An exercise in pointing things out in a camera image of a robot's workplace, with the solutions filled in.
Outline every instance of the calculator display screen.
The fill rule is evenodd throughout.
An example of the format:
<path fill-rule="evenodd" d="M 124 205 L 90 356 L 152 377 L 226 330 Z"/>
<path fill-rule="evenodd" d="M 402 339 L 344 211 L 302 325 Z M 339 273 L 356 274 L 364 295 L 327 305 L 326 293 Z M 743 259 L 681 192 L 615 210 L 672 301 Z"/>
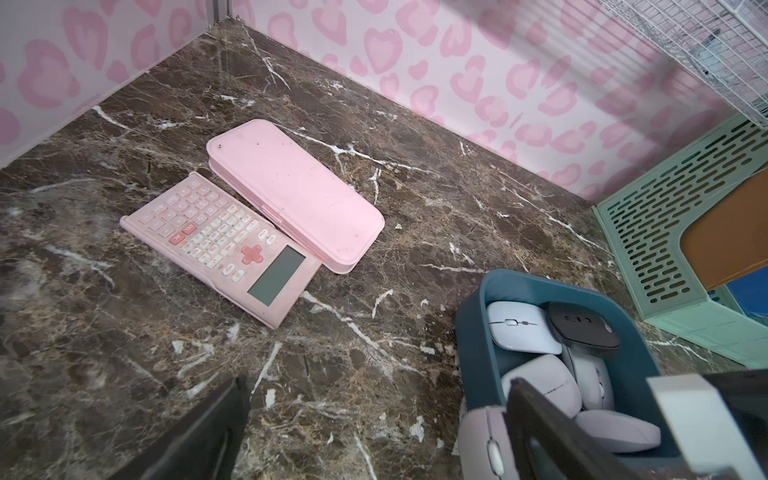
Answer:
<path fill-rule="evenodd" d="M 264 305 L 269 306 L 303 261 L 304 255 L 291 247 L 285 247 L 275 261 L 248 289 L 248 293 Z"/>

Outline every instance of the calculator keypad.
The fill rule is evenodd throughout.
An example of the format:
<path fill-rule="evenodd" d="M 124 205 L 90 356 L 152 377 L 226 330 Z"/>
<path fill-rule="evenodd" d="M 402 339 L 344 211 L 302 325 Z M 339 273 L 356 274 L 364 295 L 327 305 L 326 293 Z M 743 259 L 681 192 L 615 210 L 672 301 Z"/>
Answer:
<path fill-rule="evenodd" d="M 242 251 L 245 265 L 261 263 L 260 253 L 277 240 L 267 228 L 253 234 L 260 223 L 252 212 L 196 178 L 187 178 L 174 187 L 172 194 L 151 202 L 149 208 L 137 215 L 137 220 L 152 234 L 178 247 L 190 261 L 196 260 L 210 270 L 232 252 Z M 244 243 L 248 237 L 252 241 Z M 244 271 L 234 270 L 234 263 L 228 263 L 219 274 L 231 275 L 230 280 L 237 282 Z"/>

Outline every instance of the mouse scroll wheel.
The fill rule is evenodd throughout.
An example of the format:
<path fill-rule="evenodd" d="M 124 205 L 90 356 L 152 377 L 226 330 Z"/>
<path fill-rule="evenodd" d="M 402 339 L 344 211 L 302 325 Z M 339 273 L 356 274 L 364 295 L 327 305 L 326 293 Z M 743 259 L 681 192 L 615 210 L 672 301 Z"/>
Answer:
<path fill-rule="evenodd" d="M 502 449 L 499 448 L 495 440 L 488 441 L 485 444 L 488 450 L 488 460 L 491 463 L 491 470 L 498 477 L 504 476 L 504 461 L 502 460 Z"/>

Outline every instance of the pink directional pad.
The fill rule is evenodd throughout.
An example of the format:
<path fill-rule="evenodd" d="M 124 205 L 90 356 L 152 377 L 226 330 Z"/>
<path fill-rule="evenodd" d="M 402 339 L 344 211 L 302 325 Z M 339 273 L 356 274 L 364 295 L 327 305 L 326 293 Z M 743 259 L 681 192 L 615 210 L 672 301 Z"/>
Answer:
<path fill-rule="evenodd" d="M 261 263 L 264 260 L 264 257 L 259 255 L 261 252 L 261 247 L 256 245 L 255 247 L 243 247 L 240 249 L 240 252 L 245 256 L 243 257 L 243 263 L 246 265 L 251 262 Z"/>

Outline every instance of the pink calculator cover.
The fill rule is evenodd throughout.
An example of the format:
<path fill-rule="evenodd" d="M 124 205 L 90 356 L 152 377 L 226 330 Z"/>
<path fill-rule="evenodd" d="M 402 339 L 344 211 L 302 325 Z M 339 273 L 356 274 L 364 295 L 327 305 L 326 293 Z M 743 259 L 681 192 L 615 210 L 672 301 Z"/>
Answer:
<path fill-rule="evenodd" d="M 384 217 L 278 127 L 252 120 L 207 145 L 210 167 L 335 273 L 348 273 Z"/>

